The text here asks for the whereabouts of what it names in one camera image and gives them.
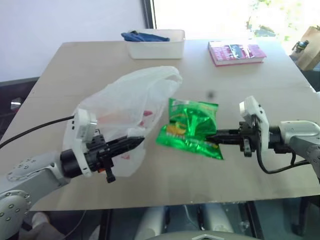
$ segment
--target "pink book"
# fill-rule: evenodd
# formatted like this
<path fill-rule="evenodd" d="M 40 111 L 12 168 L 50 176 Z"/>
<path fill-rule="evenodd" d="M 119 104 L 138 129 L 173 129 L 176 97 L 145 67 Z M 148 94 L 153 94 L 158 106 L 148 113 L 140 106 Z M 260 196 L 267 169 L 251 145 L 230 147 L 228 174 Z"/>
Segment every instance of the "pink book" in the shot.
<path fill-rule="evenodd" d="M 262 63 L 266 54 L 251 39 L 210 41 L 208 49 L 216 66 Z"/>

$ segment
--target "white plastic container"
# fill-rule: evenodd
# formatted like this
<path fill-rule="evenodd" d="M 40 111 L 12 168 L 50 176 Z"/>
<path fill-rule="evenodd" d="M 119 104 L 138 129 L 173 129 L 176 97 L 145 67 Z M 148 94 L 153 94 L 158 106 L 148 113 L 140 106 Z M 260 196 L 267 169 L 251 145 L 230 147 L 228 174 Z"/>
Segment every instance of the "white plastic container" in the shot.
<path fill-rule="evenodd" d="M 154 34 L 170 41 L 127 41 L 133 59 L 181 59 L 185 47 L 185 31 L 173 29 L 137 29 L 138 33 Z"/>

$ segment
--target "blue towel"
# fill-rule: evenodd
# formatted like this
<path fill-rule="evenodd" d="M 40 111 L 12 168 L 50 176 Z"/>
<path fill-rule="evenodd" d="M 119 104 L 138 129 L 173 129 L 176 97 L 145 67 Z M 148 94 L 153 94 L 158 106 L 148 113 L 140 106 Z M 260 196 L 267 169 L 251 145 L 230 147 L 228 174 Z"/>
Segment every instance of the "blue towel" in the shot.
<path fill-rule="evenodd" d="M 125 41 L 129 42 L 169 42 L 170 38 L 136 31 L 121 33 Z"/>

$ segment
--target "white wall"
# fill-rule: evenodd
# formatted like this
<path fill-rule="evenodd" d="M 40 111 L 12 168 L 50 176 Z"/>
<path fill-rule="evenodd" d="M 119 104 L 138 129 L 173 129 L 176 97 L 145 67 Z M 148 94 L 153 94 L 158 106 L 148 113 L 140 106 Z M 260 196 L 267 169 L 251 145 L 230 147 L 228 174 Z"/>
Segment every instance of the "white wall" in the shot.
<path fill-rule="evenodd" d="M 40 76 L 64 42 L 141 28 L 140 0 L 0 0 L 0 82 Z"/>

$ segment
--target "plastic bag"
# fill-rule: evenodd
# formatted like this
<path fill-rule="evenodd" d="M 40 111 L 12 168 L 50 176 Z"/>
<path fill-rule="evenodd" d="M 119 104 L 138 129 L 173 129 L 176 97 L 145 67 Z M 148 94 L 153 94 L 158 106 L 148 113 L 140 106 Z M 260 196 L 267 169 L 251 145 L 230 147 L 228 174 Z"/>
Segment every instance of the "plastic bag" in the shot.
<path fill-rule="evenodd" d="M 173 66 L 145 68 L 120 77 L 84 99 L 77 108 L 96 115 L 97 128 L 106 142 L 124 136 L 147 136 L 181 83 L 182 77 Z M 70 148 L 71 139 L 66 131 L 64 149 Z M 113 174 L 132 175 L 141 165 L 145 152 L 142 142 L 137 148 L 114 157 Z"/>

